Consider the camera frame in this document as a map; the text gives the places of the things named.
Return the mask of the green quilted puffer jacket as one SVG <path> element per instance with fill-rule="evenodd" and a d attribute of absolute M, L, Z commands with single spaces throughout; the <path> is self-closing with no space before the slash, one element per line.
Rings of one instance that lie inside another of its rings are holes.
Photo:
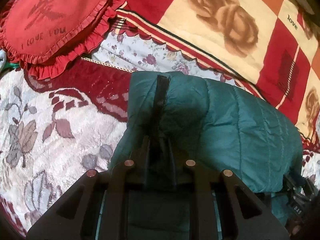
<path fill-rule="evenodd" d="M 149 138 L 145 186 L 129 196 L 127 239 L 171 239 L 165 230 L 164 157 L 159 140 L 210 170 L 231 170 L 276 217 L 283 179 L 300 172 L 302 143 L 291 121 L 240 88 L 178 72 L 131 75 L 126 131 L 111 169 Z"/>

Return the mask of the floral red white bedspread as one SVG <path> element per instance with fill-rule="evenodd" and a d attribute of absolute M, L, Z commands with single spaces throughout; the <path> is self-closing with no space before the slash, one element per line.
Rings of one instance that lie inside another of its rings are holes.
<path fill-rule="evenodd" d="M 86 171 L 107 169 L 126 128 L 131 73 L 79 59 L 55 78 L 1 76 L 1 219 L 30 227 Z"/>

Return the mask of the white floral bed sheet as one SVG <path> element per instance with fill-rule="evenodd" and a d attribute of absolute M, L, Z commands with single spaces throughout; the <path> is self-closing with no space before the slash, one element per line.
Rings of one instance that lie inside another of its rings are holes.
<path fill-rule="evenodd" d="M 165 44 L 144 40 L 138 35 L 129 37 L 111 31 L 92 52 L 91 58 L 132 71 L 182 72 L 184 75 L 240 86 L 226 74 L 218 70 L 202 69 L 196 59 L 188 59 L 180 51 L 169 50 Z"/>

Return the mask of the red heart-shaped ruffled pillow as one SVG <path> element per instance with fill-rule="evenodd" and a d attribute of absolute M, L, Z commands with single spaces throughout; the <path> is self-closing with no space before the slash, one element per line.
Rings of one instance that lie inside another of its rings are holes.
<path fill-rule="evenodd" d="M 104 40 L 125 0 L 10 0 L 1 12 L 1 48 L 39 80 L 59 76 Z"/>

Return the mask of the red cream checkered rose blanket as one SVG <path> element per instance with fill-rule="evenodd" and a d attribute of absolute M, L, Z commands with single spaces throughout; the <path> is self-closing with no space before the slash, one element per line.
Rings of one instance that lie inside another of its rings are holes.
<path fill-rule="evenodd" d="M 319 151 L 319 31 L 295 0 L 126 0 L 118 14 L 127 35 L 236 77 Z"/>

